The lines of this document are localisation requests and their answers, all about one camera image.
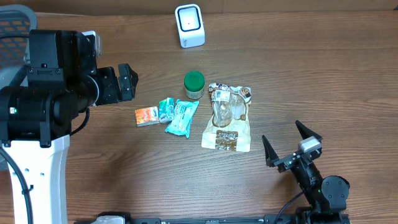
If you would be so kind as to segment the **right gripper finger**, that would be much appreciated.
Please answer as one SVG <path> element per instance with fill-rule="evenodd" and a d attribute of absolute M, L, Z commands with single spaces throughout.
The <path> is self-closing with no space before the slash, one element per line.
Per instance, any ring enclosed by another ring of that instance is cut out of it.
<path fill-rule="evenodd" d="M 311 129 L 307 128 L 299 120 L 296 120 L 295 124 L 296 124 L 296 127 L 297 127 L 302 139 L 308 139 L 310 137 L 315 137 L 318 141 L 322 141 L 323 140 L 322 136 L 320 136 L 316 132 L 312 131 Z"/>
<path fill-rule="evenodd" d="M 266 165 L 275 166 L 275 163 L 279 160 L 278 155 L 276 154 L 275 150 L 273 149 L 265 135 L 262 135 L 262 142 L 264 145 Z"/>

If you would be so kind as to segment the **orange packet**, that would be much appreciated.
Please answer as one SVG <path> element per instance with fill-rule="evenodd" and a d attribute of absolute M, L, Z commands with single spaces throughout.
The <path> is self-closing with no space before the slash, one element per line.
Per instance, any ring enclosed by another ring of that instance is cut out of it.
<path fill-rule="evenodd" d="M 138 127 L 159 123 L 159 110 L 156 106 L 137 109 L 135 110 L 135 116 Z"/>

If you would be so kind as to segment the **small green white packet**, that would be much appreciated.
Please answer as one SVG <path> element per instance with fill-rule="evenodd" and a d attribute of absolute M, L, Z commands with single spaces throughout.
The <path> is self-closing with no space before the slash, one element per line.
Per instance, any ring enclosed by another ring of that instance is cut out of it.
<path fill-rule="evenodd" d="M 159 122 L 169 123 L 174 119 L 174 98 L 166 98 L 159 102 Z"/>

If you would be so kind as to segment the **brown white snack bag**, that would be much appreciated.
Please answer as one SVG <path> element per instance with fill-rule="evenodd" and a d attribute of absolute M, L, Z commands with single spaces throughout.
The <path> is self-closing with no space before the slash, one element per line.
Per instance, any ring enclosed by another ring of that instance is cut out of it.
<path fill-rule="evenodd" d="M 246 86 L 211 83 L 208 91 L 213 113 L 203 132 L 201 146 L 207 149 L 249 152 L 251 135 L 248 113 L 251 89 Z"/>

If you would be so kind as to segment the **round can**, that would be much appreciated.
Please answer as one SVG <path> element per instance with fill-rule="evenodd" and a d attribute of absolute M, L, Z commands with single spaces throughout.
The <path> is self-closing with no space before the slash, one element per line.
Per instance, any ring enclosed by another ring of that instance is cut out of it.
<path fill-rule="evenodd" d="M 205 77 L 198 71 L 188 72 L 184 77 L 186 95 L 197 100 L 204 95 Z"/>

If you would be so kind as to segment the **teal wet wipes pack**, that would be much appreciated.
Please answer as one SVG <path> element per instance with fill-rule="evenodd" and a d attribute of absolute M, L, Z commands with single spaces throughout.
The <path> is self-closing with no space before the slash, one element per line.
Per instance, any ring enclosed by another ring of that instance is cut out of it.
<path fill-rule="evenodd" d="M 177 136 L 190 137 L 190 127 L 199 101 L 176 101 L 174 119 L 166 127 L 165 132 Z"/>

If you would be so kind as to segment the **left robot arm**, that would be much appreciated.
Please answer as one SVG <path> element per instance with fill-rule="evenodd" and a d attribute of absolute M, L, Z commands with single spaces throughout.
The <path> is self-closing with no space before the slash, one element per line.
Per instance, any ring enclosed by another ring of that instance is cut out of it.
<path fill-rule="evenodd" d="M 138 75 L 122 63 L 98 68 L 95 32 L 32 30 L 27 86 L 1 90 L 1 155 L 16 223 L 66 223 L 66 163 L 72 121 L 92 106 L 131 101 Z"/>

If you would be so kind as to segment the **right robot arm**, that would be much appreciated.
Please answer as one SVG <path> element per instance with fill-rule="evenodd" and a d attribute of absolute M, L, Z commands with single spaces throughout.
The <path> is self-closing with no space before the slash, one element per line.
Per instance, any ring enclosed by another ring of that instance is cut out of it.
<path fill-rule="evenodd" d="M 278 214 L 265 215 L 264 223 L 349 223 L 349 216 L 342 213 L 346 210 L 349 182 L 337 175 L 322 177 L 314 160 L 322 154 L 323 137 L 300 121 L 296 121 L 295 124 L 302 140 L 297 151 L 284 158 L 279 158 L 268 139 L 262 137 L 266 165 L 276 167 L 280 173 L 290 170 L 301 189 Z M 307 199 L 309 206 L 297 208 L 294 214 L 284 214 L 284 211 L 302 195 Z"/>

